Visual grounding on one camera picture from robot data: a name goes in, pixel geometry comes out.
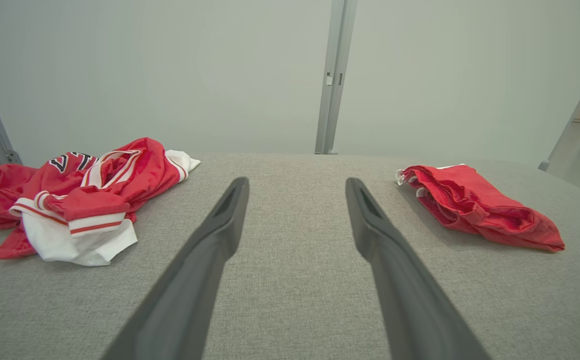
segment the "red and white jersey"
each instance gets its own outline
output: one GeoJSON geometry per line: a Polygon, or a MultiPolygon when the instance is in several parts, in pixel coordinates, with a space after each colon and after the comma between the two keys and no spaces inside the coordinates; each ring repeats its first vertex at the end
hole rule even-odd
{"type": "Polygon", "coordinates": [[[16,178],[19,185],[4,189],[0,182],[0,225],[21,219],[23,228],[0,246],[0,259],[36,251],[47,261],[107,265],[136,242],[134,212],[185,180],[199,163],[144,137],[100,158],[69,152],[33,173],[2,165],[0,180],[16,178]]]}

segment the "gray table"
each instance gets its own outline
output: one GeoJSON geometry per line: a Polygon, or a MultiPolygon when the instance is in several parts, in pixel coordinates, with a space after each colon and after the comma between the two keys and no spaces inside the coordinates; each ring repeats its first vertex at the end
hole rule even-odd
{"type": "MultiPolygon", "coordinates": [[[[194,153],[191,177],[137,216],[112,265],[0,260],[0,359],[95,359],[233,178],[250,179],[240,248],[226,264],[207,359],[387,359],[370,267],[354,248],[347,177],[361,178],[496,360],[580,360],[580,189],[542,171],[472,161],[550,217],[561,253],[441,227],[394,171],[397,157],[194,153]]],[[[425,162],[430,166],[451,163],[425,162]]],[[[0,230],[0,242],[8,234],[0,230]]]]}

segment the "white stripe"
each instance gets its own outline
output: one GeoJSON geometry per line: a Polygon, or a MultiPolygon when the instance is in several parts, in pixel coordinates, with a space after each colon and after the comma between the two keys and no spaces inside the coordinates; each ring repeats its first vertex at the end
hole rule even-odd
{"type": "Polygon", "coordinates": [[[458,164],[458,165],[450,165],[450,166],[442,166],[442,167],[438,167],[437,169],[441,170],[441,169],[447,169],[448,167],[458,167],[458,166],[464,166],[465,164],[458,164]]]}
{"type": "Polygon", "coordinates": [[[41,210],[45,210],[45,207],[43,206],[43,201],[45,200],[45,198],[47,198],[50,195],[50,193],[48,193],[47,191],[42,194],[41,196],[39,196],[39,201],[37,202],[37,204],[39,204],[38,208],[41,210]]]}
{"type": "Polygon", "coordinates": [[[128,178],[130,178],[130,175],[132,174],[132,171],[134,170],[134,163],[136,162],[136,159],[139,157],[139,155],[141,154],[140,150],[135,150],[134,152],[126,152],[127,154],[132,154],[130,156],[130,158],[128,159],[128,161],[125,163],[125,165],[116,172],[116,175],[114,175],[113,178],[110,179],[110,181],[108,181],[103,187],[101,187],[101,189],[105,189],[106,187],[111,186],[112,184],[114,184],[115,182],[117,182],[117,180],[119,180],[120,182],[125,182],[126,180],[128,180],[128,178]]]}
{"type": "Polygon", "coordinates": [[[54,213],[54,212],[52,212],[50,210],[39,209],[36,206],[36,204],[34,203],[34,200],[32,200],[31,198],[29,198],[29,199],[28,198],[25,198],[25,197],[18,198],[16,200],[16,202],[14,203],[14,205],[12,205],[9,208],[9,213],[12,214],[13,216],[17,216],[17,217],[21,217],[21,213],[22,212],[25,212],[26,214],[30,214],[30,215],[35,216],[35,217],[38,217],[39,216],[39,214],[36,214],[34,212],[31,212],[30,210],[28,210],[28,209],[26,209],[24,207],[21,207],[21,206],[19,207],[18,206],[19,204],[26,205],[27,207],[30,207],[32,209],[35,209],[35,210],[37,210],[40,213],[43,213],[43,214],[48,215],[49,217],[53,217],[53,218],[55,218],[57,220],[60,220],[60,221],[62,221],[64,223],[67,223],[67,221],[65,221],[65,219],[63,217],[59,216],[59,214],[56,214],[56,213],[54,213]]]}
{"type": "Polygon", "coordinates": [[[197,159],[192,159],[185,151],[167,150],[166,159],[178,171],[178,182],[182,182],[190,176],[190,171],[194,170],[201,162],[197,159]]]}
{"type": "MultiPolygon", "coordinates": [[[[115,214],[105,214],[105,215],[97,215],[97,216],[90,216],[87,218],[79,218],[79,219],[73,219],[72,221],[68,221],[68,228],[70,228],[71,231],[74,230],[79,230],[79,229],[83,229],[83,228],[88,228],[90,226],[96,226],[96,225],[102,225],[102,224],[109,224],[109,223],[118,223],[119,221],[123,221],[123,218],[125,217],[125,212],[117,212],[115,214]]],[[[91,233],[104,233],[105,231],[110,231],[110,230],[114,230],[118,228],[118,225],[115,226],[108,226],[108,227],[102,227],[102,228],[96,228],[94,230],[87,230],[87,231],[82,231],[82,232],[76,232],[72,235],[73,238],[78,238],[78,237],[82,237],[83,235],[86,234],[91,234],[91,233]]]]}
{"type": "MultiPolygon", "coordinates": [[[[136,153],[141,153],[140,150],[129,150],[129,151],[111,151],[108,153],[103,154],[102,157],[98,158],[96,160],[96,162],[88,169],[88,171],[86,171],[85,176],[83,177],[83,180],[81,180],[81,187],[86,187],[86,186],[96,186],[99,189],[103,189],[103,175],[101,174],[101,166],[103,165],[104,162],[106,162],[107,160],[114,160],[114,159],[118,159],[119,157],[122,157],[124,154],[136,154],[136,153]]],[[[121,169],[121,172],[123,171],[123,169],[125,169],[126,167],[128,167],[129,164],[126,162],[125,166],[121,169]]]]}
{"type": "Polygon", "coordinates": [[[36,194],[36,196],[34,196],[34,208],[41,208],[43,209],[43,205],[41,204],[41,200],[39,199],[43,194],[49,194],[48,191],[42,190],[39,191],[39,193],[36,194]]]}
{"type": "Polygon", "coordinates": [[[403,185],[405,183],[406,177],[403,175],[403,169],[399,169],[397,170],[397,184],[399,186],[403,185]]]}

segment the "folded red cloth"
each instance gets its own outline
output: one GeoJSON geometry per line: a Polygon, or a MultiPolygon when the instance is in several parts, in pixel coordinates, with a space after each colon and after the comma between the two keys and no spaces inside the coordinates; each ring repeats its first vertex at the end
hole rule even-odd
{"type": "Polygon", "coordinates": [[[418,200],[446,228],[509,246],[553,252],[566,248],[552,220],[508,198],[465,164],[411,166],[397,171],[397,182],[417,189],[418,200]]]}

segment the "red stripe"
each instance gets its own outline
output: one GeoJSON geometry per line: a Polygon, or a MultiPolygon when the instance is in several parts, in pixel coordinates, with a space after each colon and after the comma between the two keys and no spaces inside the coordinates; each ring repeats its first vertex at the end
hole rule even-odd
{"type": "Polygon", "coordinates": [[[130,167],[132,167],[132,164],[134,164],[134,162],[136,161],[136,158],[138,158],[138,155],[132,155],[132,157],[130,157],[130,161],[128,162],[128,166],[125,168],[125,170],[123,170],[123,172],[121,173],[121,175],[119,175],[119,177],[116,178],[116,180],[114,180],[114,182],[112,182],[110,184],[110,186],[116,184],[119,181],[119,178],[122,178],[123,175],[125,175],[125,173],[127,173],[128,170],[130,170],[130,167]]]}
{"type": "Polygon", "coordinates": [[[92,172],[91,170],[92,170],[92,167],[90,167],[90,168],[88,169],[88,171],[86,171],[86,182],[85,182],[84,186],[88,186],[88,182],[89,182],[89,173],[91,173],[91,172],[92,172]]]}
{"type": "Polygon", "coordinates": [[[100,229],[100,228],[107,228],[107,227],[112,227],[112,226],[117,226],[117,225],[121,225],[121,221],[117,221],[117,222],[109,222],[109,223],[100,223],[98,225],[92,225],[92,226],[86,226],[86,227],[80,227],[80,228],[75,228],[74,230],[70,230],[70,234],[76,234],[76,233],[82,233],[83,231],[88,231],[88,230],[95,230],[95,229],[100,229]]]}
{"type": "Polygon", "coordinates": [[[23,205],[22,203],[20,203],[20,204],[19,204],[19,203],[17,203],[17,204],[15,205],[15,207],[16,207],[16,206],[17,206],[17,207],[24,208],[24,209],[28,209],[28,210],[30,210],[31,212],[35,212],[36,214],[39,214],[39,215],[43,216],[44,218],[48,218],[48,219],[50,219],[50,220],[56,221],[57,223],[59,223],[59,224],[61,224],[61,225],[68,225],[68,223],[66,223],[65,221],[61,221],[61,220],[59,220],[59,219],[57,219],[57,218],[55,218],[55,217],[52,217],[52,216],[50,216],[50,215],[48,215],[48,214],[43,214],[43,213],[42,213],[42,212],[40,212],[39,210],[37,210],[37,209],[32,209],[31,207],[28,207],[27,205],[23,205]]]}
{"type": "Polygon", "coordinates": [[[40,198],[41,198],[41,196],[39,196],[39,194],[36,194],[36,196],[34,197],[34,205],[35,205],[37,208],[39,208],[39,209],[41,208],[41,207],[39,206],[39,199],[40,199],[40,198]]]}
{"type": "Polygon", "coordinates": [[[181,170],[183,170],[183,178],[181,180],[185,180],[187,179],[187,171],[185,171],[184,167],[180,166],[179,164],[177,164],[176,162],[172,161],[171,164],[174,164],[176,167],[180,168],[181,170]]]}

